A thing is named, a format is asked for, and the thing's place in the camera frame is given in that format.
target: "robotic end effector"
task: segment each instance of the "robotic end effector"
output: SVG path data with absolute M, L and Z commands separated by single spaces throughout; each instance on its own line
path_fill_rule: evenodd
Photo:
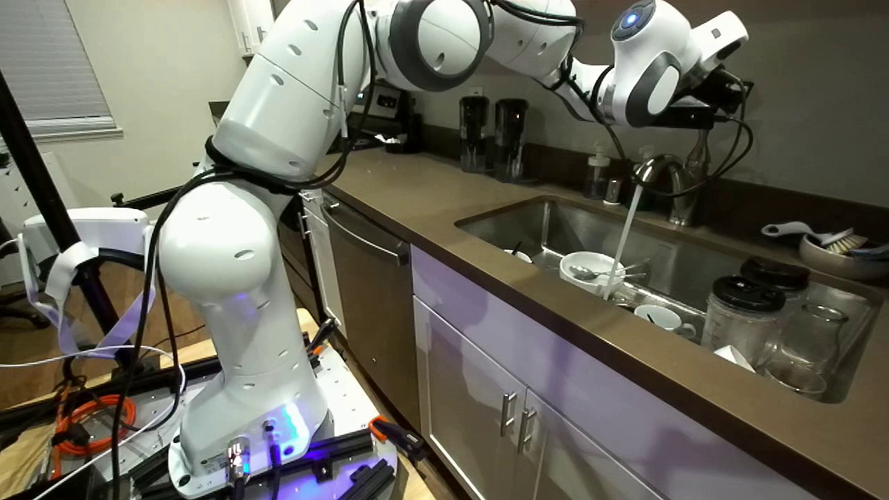
M 663 0 L 638 0 L 610 28 L 613 122 L 707 128 L 717 112 L 734 115 L 749 84 L 721 69 L 748 43 L 743 23 L 725 11 L 698 28 Z

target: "kitchen sink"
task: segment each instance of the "kitchen sink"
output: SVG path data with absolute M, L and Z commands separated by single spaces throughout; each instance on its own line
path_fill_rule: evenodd
M 617 215 L 599 215 L 556 197 L 504 205 L 454 225 L 504 253 L 525 261 L 529 258 L 534 268 L 556 279 L 559 261 L 566 253 L 593 250 L 613 257 L 621 232 Z M 748 257 L 695 241 L 679 232 L 632 222 L 621 253 L 627 282 L 610 296 L 610 304 L 621 308 L 636 308 L 638 304 L 667 307 L 684 321 L 678 337 L 700 344 L 710 284 L 721 275 L 735 275 L 743 258 Z M 827 391 L 816 398 L 823 403 L 839 403 L 863 353 L 877 300 L 820 282 L 810 282 L 802 300 L 824 304 L 846 314 L 839 330 L 839 372 Z

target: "wooden floor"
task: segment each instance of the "wooden floor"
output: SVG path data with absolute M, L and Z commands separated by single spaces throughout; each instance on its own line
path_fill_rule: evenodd
M 141 289 L 141 275 L 129 273 L 124 268 L 109 268 L 102 273 L 102 284 L 109 289 L 109 298 L 114 300 L 116 312 L 121 312 Z M 70 300 L 70 316 L 77 322 L 79 330 L 93 334 L 88 340 L 100 340 L 100 329 L 91 321 L 85 304 L 79 296 Z M 197 344 L 206 340 L 206 329 L 197 316 L 197 312 L 184 304 L 181 298 L 171 296 L 171 330 L 178 337 L 178 344 Z M 145 330 L 145 344 L 157 344 L 168 351 L 166 344 L 166 325 L 161 316 L 161 304 L 149 312 L 147 330 Z M 7 321 L 0 316 L 0 366 L 3 365 L 21 365 L 21 362 L 40 362 L 59 357 L 54 347 L 54 330 L 53 329 L 32 329 L 28 321 Z M 77 362 L 74 372 L 82 379 L 97 379 L 110 372 L 110 362 Z M 61 380 L 61 362 L 40 365 L 40 366 L 28 366 L 28 371 L 0 371 L 0 412 L 21 407 L 28 400 L 39 400 L 49 396 Z M 429 498 L 454 498 L 453 489 L 442 480 L 439 469 L 429 464 L 420 468 L 421 478 L 417 469 L 409 469 L 409 487 L 404 487 L 404 500 L 429 500 Z

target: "brown countertop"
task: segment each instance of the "brown countertop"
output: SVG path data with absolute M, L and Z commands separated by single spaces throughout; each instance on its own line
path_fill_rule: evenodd
M 334 193 L 816 498 L 889 498 L 882 464 L 889 459 L 886 307 L 875 316 L 846 398 L 816 403 L 752 379 L 678 337 L 652 334 L 648 322 L 613 314 L 613 307 L 454 228 L 457 219 L 542 194 L 589 203 L 566 189 L 511 186 L 467 175 L 432 157 L 370 151 L 349 159 Z M 685 236 L 768 257 L 704 228 L 685 232 Z

